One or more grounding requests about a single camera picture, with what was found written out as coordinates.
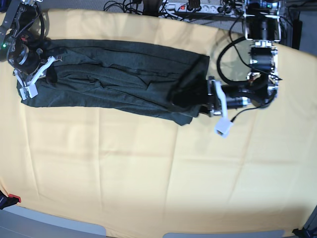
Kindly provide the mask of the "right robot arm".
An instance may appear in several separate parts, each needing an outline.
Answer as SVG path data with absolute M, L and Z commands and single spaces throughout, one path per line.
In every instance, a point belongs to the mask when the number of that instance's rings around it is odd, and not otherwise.
M 13 67 L 23 99 L 38 94 L 36 82 L 60 57 L 44 54 L 45 24 L 40 0 L 2 0 L 5 16 L 0 26 L 0 60 Z

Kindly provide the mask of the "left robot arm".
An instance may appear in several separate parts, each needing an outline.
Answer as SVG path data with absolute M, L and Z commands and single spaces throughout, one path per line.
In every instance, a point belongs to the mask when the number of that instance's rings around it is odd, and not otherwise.
M 265 109 L 277 97 L 279 82 L 278 50 L 274 43 L 281 41 L 280 7 L 278 0 L 242 0 L 236 9 L 236 1 L 228 1 L 236 20 L 242 21 L 244 35 L 230 43 L 221 51 L 216 61 L 216 69 L 221 82 L 213 77 L 208 79 L 208 103 L 202 113 L 208 116 L 226 117 L 227 111 L 253 105 L 253 109 Z M 244 81 L 228 79 L 221 70 L 221 60 L 225 53 L 237 44 L 250 42 L 250 61 L 243 64 L 250 70 Z

